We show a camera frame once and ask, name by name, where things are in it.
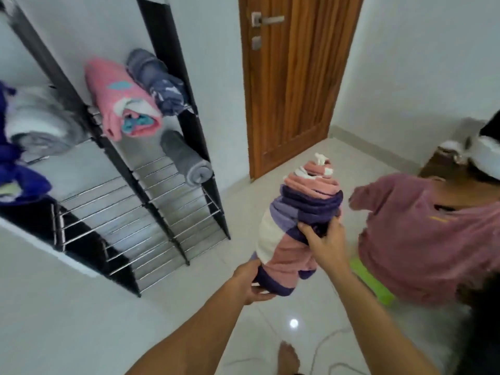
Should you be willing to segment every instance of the white headband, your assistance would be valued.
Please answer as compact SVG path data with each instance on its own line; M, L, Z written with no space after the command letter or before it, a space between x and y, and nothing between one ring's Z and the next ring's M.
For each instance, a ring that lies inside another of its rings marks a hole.
M475 136L468 150L456 141L443 142L440 147L456 151L459 154L457 162L464 163L470 159L479 170L500 180L500 143L495 139L484 135Z

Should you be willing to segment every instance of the rolled blanket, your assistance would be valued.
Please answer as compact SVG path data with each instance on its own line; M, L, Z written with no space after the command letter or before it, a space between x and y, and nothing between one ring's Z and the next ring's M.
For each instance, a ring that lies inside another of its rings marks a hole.
M164 116L174 116L185 110L192 112L184 82L168 73L164 62L149 51L136 48L127 59L127 72L153 96Z
M310 225L323 237L328 223L341 213L343 194L332 178L333 169L324 155L310 161L284 179L280 195L272 201L259 227L254 258L259 258L255 282L279 296L290 295L298 279L307 279L317 268L308 241L297 222Z
M186 184L200 185L214 174L210 162L202 159L189 147L179 132L166 130L161 135L160 146L165 155L176 165L179 173L184 175Z
M134 83L124 67L94 58L85 66L85 79L109 139L119 141L122 132L131 137L154 135L161 127L161 113L154 100Z
M62 154L85 139L78 117L64 109L55 89L24 87L16 91L5 117L9 142L44 157Z
M19 205L38 201L50 191L51 184L39 173L16 164L21 149L5 137L4 113L7 95L15 92L0 82L0 204Z

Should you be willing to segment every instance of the person's left hand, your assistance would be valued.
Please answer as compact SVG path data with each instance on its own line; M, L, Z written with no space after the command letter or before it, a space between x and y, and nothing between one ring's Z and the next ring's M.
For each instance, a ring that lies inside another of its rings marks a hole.
M272 293L262 293L265 291L264 288L258 285L252 285L255 276L257 276L257 269L261 264L260 259L254 259L247 263L243 263L238 266L234 271L233 277L230 279L244 295L245 305L250 305L253 302L271 300L276 296Z

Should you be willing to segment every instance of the teal patch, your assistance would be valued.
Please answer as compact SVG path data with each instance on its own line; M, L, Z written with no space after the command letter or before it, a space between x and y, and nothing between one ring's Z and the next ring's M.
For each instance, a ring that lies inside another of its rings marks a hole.
M108 85L109 89L115 89L115 90L124 90L124 89L129 89L132 88L132 84L129 83L128 81L122 80L122 81L116 81L114 83L111 83Z

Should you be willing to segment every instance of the purple and pink rolled blanket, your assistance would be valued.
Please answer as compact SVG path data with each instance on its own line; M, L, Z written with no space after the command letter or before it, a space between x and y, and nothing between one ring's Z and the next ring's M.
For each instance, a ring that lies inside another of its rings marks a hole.
M262 261L255 282L279 296L290 295L298 279L307 279L316 271L308 241L298 229L299 221L310 225L320 237L328 223L341 213L343 195L332 178L333 169L324 155L289 174L264 213L259 241L253 257Z

